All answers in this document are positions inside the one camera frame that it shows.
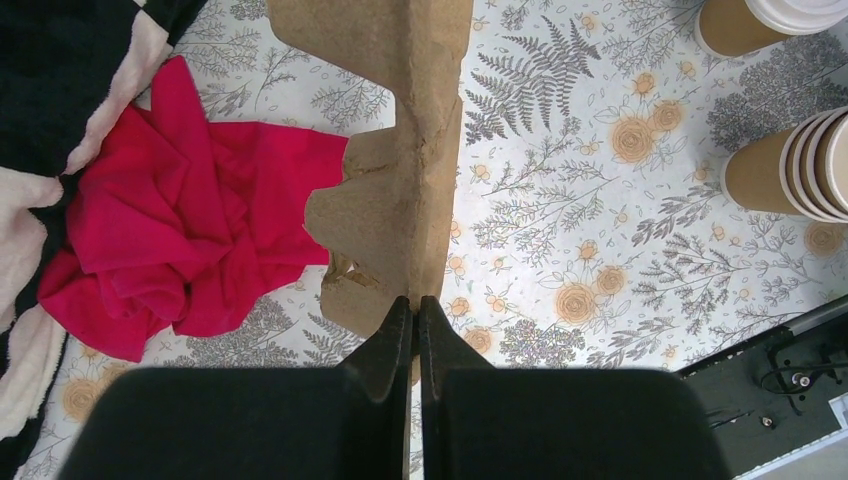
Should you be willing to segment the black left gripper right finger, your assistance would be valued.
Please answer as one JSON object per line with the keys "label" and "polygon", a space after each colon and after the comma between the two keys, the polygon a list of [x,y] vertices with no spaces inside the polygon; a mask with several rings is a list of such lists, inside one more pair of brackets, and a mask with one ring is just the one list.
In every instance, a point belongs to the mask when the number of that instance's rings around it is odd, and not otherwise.
{"label": "black left gripper right finger", "polygon": [[727,479],[694,392],[651,369],[498,369],[418,312],[428,479]]}

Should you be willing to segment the brown paper coffee cup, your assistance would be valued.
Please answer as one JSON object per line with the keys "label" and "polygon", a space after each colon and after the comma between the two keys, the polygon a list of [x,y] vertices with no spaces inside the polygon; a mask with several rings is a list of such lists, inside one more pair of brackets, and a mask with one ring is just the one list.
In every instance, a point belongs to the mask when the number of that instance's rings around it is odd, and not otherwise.
{"label": "brown paper coffee cup", "polygon": [[844,0],[708,0],[696,16],[694,34],[709,55],[735,58],[818,34],[846,17]]}

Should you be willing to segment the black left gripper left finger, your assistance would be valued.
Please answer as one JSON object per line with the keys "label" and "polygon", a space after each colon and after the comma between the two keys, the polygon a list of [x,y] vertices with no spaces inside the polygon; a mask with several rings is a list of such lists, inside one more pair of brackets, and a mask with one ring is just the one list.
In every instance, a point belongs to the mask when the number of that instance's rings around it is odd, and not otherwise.
{"label": "black left gripper left finger", "polygon": [[334,367],[133,369],[96,402],[63,479],[405,479],[413,315],[396,299]]}

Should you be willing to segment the brown pulp cup carrier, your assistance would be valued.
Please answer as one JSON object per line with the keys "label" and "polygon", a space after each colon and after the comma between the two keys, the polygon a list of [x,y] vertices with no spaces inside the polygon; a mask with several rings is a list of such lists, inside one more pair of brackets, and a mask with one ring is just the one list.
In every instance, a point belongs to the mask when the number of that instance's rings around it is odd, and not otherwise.
{"label": "brown pulp cup carrier", "polygon": [[463,105],[469,1],[272,1],[274,34],[389,90],[390,128],[352,136],[340,184],[315,190],[305,227],[330,254],[325,318],[362,338],[394,300],[439,296],[447,260]]}

